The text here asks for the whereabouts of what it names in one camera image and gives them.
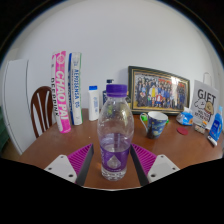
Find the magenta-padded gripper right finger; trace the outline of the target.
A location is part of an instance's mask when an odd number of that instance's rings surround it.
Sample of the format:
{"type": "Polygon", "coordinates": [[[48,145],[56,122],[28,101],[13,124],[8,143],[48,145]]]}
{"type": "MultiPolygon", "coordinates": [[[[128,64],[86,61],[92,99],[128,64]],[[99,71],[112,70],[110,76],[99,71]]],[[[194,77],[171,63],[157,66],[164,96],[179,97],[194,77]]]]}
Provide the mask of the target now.
{"type": "Polygon", "coordinates": [[[164,154],[155,155],[136,144],[131,145],[130,152],[141,186],[179,171],[179,168],[164,154]]]}

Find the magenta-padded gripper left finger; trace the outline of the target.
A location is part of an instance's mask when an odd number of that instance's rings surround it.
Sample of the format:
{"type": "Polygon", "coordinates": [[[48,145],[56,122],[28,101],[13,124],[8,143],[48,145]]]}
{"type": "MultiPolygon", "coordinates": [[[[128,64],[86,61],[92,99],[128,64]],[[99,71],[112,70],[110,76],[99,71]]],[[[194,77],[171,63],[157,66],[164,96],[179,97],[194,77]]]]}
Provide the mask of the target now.
{"type": "Polygon", "coordinates": [[[45,171],[83,186],[93,154],[93,145],[86,145],[68,156],[59,155],[45,168],[45,171]]]}

